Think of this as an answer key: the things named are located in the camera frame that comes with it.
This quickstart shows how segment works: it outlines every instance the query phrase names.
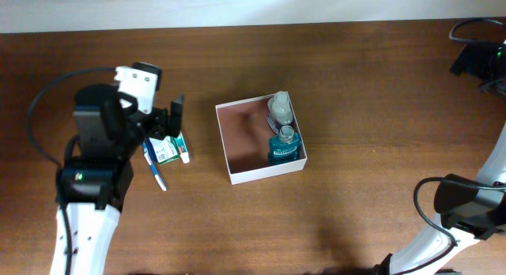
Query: clear plastic bottle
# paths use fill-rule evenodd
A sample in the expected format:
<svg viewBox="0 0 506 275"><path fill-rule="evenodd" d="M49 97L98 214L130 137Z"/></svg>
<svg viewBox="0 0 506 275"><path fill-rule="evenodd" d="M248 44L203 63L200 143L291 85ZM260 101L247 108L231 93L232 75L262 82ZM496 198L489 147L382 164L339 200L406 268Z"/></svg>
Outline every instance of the clear plastic bottle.
<svg viewBox="0 0 506 275"><path fill-rule="evenodd" d="M299 158L300 134L295 133L291 126L283 126L279 134L269 140L270 152L267 154L269 163L284 164Z"/></svg>
<svg viewBox="0 0 506 275"><path fill-rule="evenodd" d="M276 134L279 134L279 130L283 126L292 125L293 113L287 92L276 93L273 98L269 99L267 106L269 107L267 122Z"/></svg>

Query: wood grain surface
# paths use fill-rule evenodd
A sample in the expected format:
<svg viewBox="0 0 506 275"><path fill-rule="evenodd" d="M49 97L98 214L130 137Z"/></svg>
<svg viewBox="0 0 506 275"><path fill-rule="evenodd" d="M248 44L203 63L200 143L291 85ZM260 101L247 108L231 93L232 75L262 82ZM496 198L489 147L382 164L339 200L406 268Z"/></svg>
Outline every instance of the wood grain surface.
<svg viewBox="0 0 506 275"><path fill-rule="evenodd" d="M0 273L47 274L55 245L55 168L28 144L25 114L58 75L146 61L164 70L156 105L184 93L191 162L160 168L138 150L106 274L302 274L372 267L424 226L413 207L428 176L473 178L506 120L504 101L448 69L455 21L57 32L0 36ZM503 38L492 35L482 38ZM469 35L478 36L476 29ZM74 93L43 98L36 137L60 159L75 134ZM303 171L232 186L214 106L287 90L308 153ZM435 185L421 192L432 213ZM447 266L504 274L494 236Z"/></svg>

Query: bottle cap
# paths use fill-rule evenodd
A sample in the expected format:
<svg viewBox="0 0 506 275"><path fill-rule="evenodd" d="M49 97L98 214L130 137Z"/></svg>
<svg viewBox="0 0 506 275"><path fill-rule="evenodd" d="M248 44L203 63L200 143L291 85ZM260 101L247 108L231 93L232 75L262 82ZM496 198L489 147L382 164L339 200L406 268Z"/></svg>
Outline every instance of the bottle cap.
<svg viewBox="0 0 506 275"><path fill-rule="evenodd" d="M286 119L286 115L290 112L290 105L288 101L288 95L286 92L278 92L274 95L274 102L272 104L271 113L272 115L281 121Z"/></svg>
<svg viewBox="0 0 506 275"><path fill-rule="evenodd" d="M188 152L181 153L179 156L181 157L181 160L183 161L184 164L190 162L190 155L188 154Z"/></svg>
<svg viewBox="0 0 506 275"><path fill-rule="evenodd" d="M290 142L293 140L293 135L295 134L295 131L291 126L283 126L279 130L279 139L283 142Z"/></svg>

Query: open box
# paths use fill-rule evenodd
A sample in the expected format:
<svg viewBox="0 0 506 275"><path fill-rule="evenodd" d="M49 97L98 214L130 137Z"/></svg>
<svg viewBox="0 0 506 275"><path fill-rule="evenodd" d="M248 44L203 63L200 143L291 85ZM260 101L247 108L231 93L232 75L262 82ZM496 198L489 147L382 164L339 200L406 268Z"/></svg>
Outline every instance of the open box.
<svg viewBox="0 0 506 275"><path fill-rule="evenodd" d="M298 160L286 164L269 164L269 139L276 135L267 123L267 102L272 97L274 94L216 106L221 142L232 184L299 171L308 160L301 134ZM300 134L291 102L290 107L293 113L292 127Z"/></svg>

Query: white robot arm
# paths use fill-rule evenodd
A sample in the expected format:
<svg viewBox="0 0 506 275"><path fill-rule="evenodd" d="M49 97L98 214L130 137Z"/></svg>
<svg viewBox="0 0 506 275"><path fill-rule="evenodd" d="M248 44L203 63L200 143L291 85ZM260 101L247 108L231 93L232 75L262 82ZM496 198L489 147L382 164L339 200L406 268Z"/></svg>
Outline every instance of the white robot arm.
<svg viewBox="0 0 506 275"><path fill-rule="evenodd" d="M90 85L75 96L78 135L69 141L62 166L32 136L30 116L40 97L60 81L82 73L115 71L119 86ZM56 246L51 275L102 274L124 198L134 176L130 158L146 137L177 137L183 97L167 109L153 107L161 70L144 62L132 67L68 73L44 88L28 109L27 132L43 156L57 165ZM80 156L73 156L78 145Z"/></svg>
<svg viewBox="0 0 506 275"><path fill-rule="evenodd" d="M492 151L492 154L479 170L476 179L477 182L490 186L494 184L497 185L498 183L506 183L506 125L500 134L499 141ZM441 215L439 213L433 216L432 222L444 228L441 225ZM467 232L461 228L444 229L456 238L458 243L457 247L453 248L448 254L439 258L434 263L405 273L407 270L423 266L425 263L442 255L451 245L450 239L445 234L427 225L407 247L391 256L390 274L434 274L460 251L481 241L476 238L474 233Z"/></svg>

